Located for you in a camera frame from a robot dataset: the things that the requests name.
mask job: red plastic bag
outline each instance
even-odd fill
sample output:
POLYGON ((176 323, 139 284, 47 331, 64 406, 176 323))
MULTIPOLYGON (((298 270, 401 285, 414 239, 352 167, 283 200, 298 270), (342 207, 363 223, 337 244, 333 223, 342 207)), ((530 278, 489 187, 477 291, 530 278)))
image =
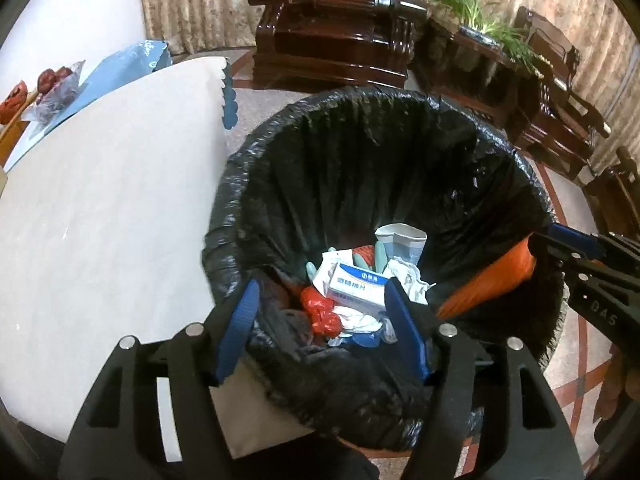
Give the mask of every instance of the red plastic bag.
POLYGON ((302 306, 311 317, 314 334, 338 337, 342 332, 340 316, 334 314, 334 301, 325 298, 314 286, 308 286, 300 294, 302 306))
POLYGON ((353 252, 362 256, 362 259, 369 267, 373 267, 375 265, 374 250, 373 245, 363 245, 356 247, 353 252))

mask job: wooden furniture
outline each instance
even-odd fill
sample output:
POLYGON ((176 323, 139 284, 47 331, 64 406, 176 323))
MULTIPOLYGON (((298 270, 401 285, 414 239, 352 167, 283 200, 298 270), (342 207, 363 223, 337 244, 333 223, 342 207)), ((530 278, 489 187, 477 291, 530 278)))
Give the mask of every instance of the wooden furniture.
POLYGON ((264 5, 254 55, 254 88, 306 78, 402 88, 422 0, 249 0, 264 5))
POLYGON ((584 187, 593 217, 603 232, 640 240, 640 175, 625 146, 616 150, 620 163, 604 170, 584 187))
POLYGON ((447 96, 498 128, 503 128, 518 105, 518 85, 529 78, 497 46, 491 47, 460 32, 453 23, 430 19, 416 44, 412 69, 429 93, 447 96), (461 65, 470 60, 473 67, 461 65), (503 71, 494 77, 496 68, 503 71))
POLYGON ((520 7, 514 26, 526 31, 527 43, 544 60, 534 61, 543 79, 520 83, 518 108, 507 124, 510 141, 570 180, 593 154, 595 136, 610 129, 595 106, 572 89, 580 53, 543 16, 520 7))

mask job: dark wooden chair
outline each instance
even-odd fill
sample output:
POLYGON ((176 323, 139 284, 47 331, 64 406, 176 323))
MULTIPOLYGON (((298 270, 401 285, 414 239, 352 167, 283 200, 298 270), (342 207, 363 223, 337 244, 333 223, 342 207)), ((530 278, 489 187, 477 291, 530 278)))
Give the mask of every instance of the dark wooden chair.
POLYGON ((609 137, 609 126, 572 89, 580 53, 564 34, 526 7, 520 7, 514 26, 526 31, 527 43, 546 62, 535 60, 542 80, 521 81, 507 134, 513 144, 573 180, 593 155, 595 136, 609 137))
POLYGON ((640 174, 625 146, 616 150, 619 164, 606 168, 584 187, 593 217, 603 232, 640 239, 640 174))
POLYGON ((254 88, 300 78, 402 88, 422 0, 248 0, 258 25, 254 88))

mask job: orange plastic bag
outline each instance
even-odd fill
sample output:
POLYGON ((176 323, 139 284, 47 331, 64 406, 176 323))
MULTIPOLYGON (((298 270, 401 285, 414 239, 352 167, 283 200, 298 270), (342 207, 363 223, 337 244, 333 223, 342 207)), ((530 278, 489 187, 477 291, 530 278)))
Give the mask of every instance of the orange plastic bag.
POLYGON ((462 314, 529 280, 536 268, 536 259, 529 252, 529 236, 454 292, 438 310, 438 317, 446 319, 462 314))

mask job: trash can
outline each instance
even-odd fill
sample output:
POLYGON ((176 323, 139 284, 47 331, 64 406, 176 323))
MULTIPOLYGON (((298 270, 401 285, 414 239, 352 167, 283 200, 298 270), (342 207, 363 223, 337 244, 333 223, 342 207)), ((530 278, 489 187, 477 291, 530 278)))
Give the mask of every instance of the trash can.
MULTIPOLYGON (((431 390, 404 368, 398 345, 296 337, 287 312, 300 308, 305 263, 404 222, 428 235, 418 268, 436 283, 433 308, 553 220, 534 171, 492 127, 418 92, 343 88, 287 106, 229 158, 202 260, 216 304, 250 270, 264 272, 246 349, 273 402, 357 446, 406 450, 431 390)), ((453 322, 481 340, 517 336, 544 367, 562 329, 562 287, 559 271, 536 269, 453 322)))

